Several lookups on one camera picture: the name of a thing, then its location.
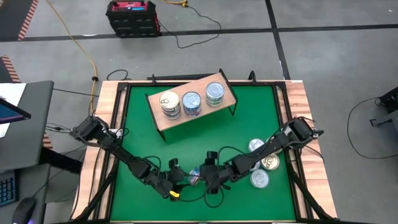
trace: wooden shelf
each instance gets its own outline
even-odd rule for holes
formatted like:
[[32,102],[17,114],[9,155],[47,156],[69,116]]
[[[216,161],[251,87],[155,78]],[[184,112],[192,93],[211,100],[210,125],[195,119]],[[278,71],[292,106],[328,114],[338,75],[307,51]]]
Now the wooden shelf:
[[[206,86],[211,82],[219,82],[224,86],[225,89],[223,102],[215,108],[210,107],[206,103]],[[227,79],[222,73],[210,75],[208,77],[177,86],[168,91],[173,91],[180,98],[181,116],[176,120],[169,120],[166,118],[166,115],[163,114],[159,99],[165,91],[147,97],[148,104],[153,114],[155,125],[160,132],[236,104],[236,98],[229,87]],[[182,96],[189,91],[197,92],[201,98],[201,111],[200,114],[196,117],[187,116],[183,110]]]

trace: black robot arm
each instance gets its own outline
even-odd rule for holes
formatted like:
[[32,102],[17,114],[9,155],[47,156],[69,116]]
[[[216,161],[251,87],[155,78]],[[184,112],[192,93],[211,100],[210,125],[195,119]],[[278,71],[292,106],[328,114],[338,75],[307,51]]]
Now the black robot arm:
[[312,129],[303,117],[295,118],[278,130],[264,145],[247,154],[237,155],[219,165],[220,152],[207,152],[205,163],[200,166],[200,176],[206,183],[208,194],[217,194],[227,181],[236,182],[249,174],[256,162],[279,149],[300,149],[316,139],[323,131]]
[[178,181],[183,180],[183,172],[178,168],[177,162],[172,164],[171,170],[161,172],[159,167],[146,158],[133,156],[117,142],[115,133],[109,132],[109,126],[98,117],[88,117],[79,126],[72,129],[71,136],[88,146],[96,146],[110,152],[120,161],[124,162],[132,175],[145,185],[150,185],[163,198],[167,198]]

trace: wooden frame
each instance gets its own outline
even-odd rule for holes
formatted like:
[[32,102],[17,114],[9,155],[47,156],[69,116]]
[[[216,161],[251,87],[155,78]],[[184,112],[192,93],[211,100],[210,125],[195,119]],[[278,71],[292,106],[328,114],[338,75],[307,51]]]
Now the wooden frame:
[[[173,80],[173,81],[162,81],[157,80],[157,83],[185,83],[186,80]],[[230,83],[234,82],[252,82],[251,80],[233,80]],[[292,112],[292,116],[305,116],[307,118],[312,118],[311,111],[308,105],[307,96],[305,93],[304,85],[302,81],[280,81],[280,80],[258,80],[258,82],[285,82],[285,86],[287,89],[287,96],[289,98],[289,108]],[[129,81],[129,83],[152,83],[151,81]],[[112,114],[114,111],[114,103],[116,99],[116,93],[118,88],[119,81],[108,81],[103,82],[103,86],[101,88],[101,94],[99,96],[98,105],[96,108],[96,116],[99,116],[101,119],[105,120],[107,123],[111,122]],[[116,117],[116,127],[120,127],[121,114],[124,106],[125,99],[125,91],[121,92],[121,102],[118,104],[118,108]],[[287,113],[284,105],[284,99],[282,98],[282,94],[280,94],[280,90],[278,90],[278,97],[280,108],[282,112],[282,118],[284,122],[287,121]],[[318,145],[318,141],[313,141],[309,145],[314,148],[318,152],[320,152],[320,148]],[[99,153],[99,158],[94,167],[97,153]],[[302,156],[302,165],[304,169],[305,179],[307,182],[307,188],[314,196],[314,198],[318,201],[318,203],[323,207],[323,209],[331,216],[335,217],[335,207],[333,204],[333,199],[331,197],[331,192],[328,184],[328,179],[326,176],[325,167],[323,165],[322,159],[319,158],[316,154],[313,154],[310,151],[303,150]],[[98,183],[100,181],[101,170],[104,162],[104,151],[98,152],[98,148],[88,147],[85,160],[83,163],[83,169],[81,172],[81,182],[79,189],[79,198],[76,203],[76,210],[73,214],[73,218],[77,217],[83,209],[87,206],[89,200],[89,194],[91,190],[91,182],[94,178],[94,186],[92,188],[91,197],[94,196],[98,189]],[[113,157],[110,157],[110,161],[108,163],[108,171],[113,163]],[[305,205],[303,197],[299,191],[296,190],[299,200],[299,207],[302,214],[302,217],[306,217],[305,213]],[[98,218],[105,218],[106,215],[106,206],[108,204],[108,195],[109,188],[103,195],[103,199],[101,201],[101,207],[99,209]]]

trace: gray floor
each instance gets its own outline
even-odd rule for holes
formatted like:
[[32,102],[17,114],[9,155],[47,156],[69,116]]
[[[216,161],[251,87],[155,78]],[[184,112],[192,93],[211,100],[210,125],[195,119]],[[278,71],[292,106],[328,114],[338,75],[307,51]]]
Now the gray floor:
[[[107,0],[52,0],[71,32],[112,34],[105,17]],[[191,9],[158,0],[157,12],[170,30],[217,29]],[[263,0],[190,0],[200,13],[225,29],[270,27]],[[398,24],[398,2],[390,0],[272,0],[278,27],[355,26]],[[66,35],[44,0],[40,0],[28,37]],[[182,45],[205,40],[206,35],[181,36]],[[361,100],[381,95],[398,85],[398,30],[345,30],[281,33],[292,79],[304,80],[320,138],[326,171],[338,216],[342,220],[397,223],[398,157],[369,160],[350,148],[346,122],[350,109]],[[283,79],[271,33],[222,34],[206,44],[180,50],[175,38],[99,39],[79,41],[98,66],[99,78],[119,68],[132,79],[152,74],[178,75],[216,72],[229,78],[247,78],[251,70],[261,79]],[[10,56],[23,82],[53,80],[56,88],[90,92],[91,65],[72,41],[0,43],[0,55]],[[48,122],[72,127],[88,114],[87,96],[54,92]],[[370,127],[369,119],[383,111],[372,101],[360,106],[350,132],[358,150],[367,156],[397,153],[397,131]],[[49,133],[59,152],[78,146],[67,135]],[[78,177],[64,174],[50,185],[53,202],[76,188]],[[60,200],[73,199],[74,193]],[[65,221],[73,202],[49,203],[45,223]]]

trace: green table surface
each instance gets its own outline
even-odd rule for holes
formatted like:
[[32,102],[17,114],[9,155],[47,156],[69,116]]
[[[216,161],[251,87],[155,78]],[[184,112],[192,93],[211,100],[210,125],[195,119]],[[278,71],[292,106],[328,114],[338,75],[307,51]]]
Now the green table surface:
[[[234,146],[248,151],[249,141],[265,141],[278,127],[276,105],[270,86],[233,86],[239,103],[232,116],[223,109],[165,131],[164,142],[155,129],[145,93],[153,95],[168,86],[133,86],[128,104],[126,125],[130,133],[124,137],[123,147],[136,156],[158,156],[162,170],[168,170],[170,159],[178,158],[187,172],[204,163],[206,151],[218,151]],[[225,149],[220,162],[238,152]],[[294,220],[294,208],[283,153],[280,166],[267,171],[269,185],[264,189],[252,186],[250,176],[227,185],[223,204],[207,207],[203,199],[196,202],[171,202],[163,199],[152,187],[135,179],[127,166],[120,163],[114,191],[111,221],[222,221],[222,220]],[[181,198],[190,200],[203,194],[200,182],[186,187]],[[208,203],[216,205],[221,194],[207,195]]]

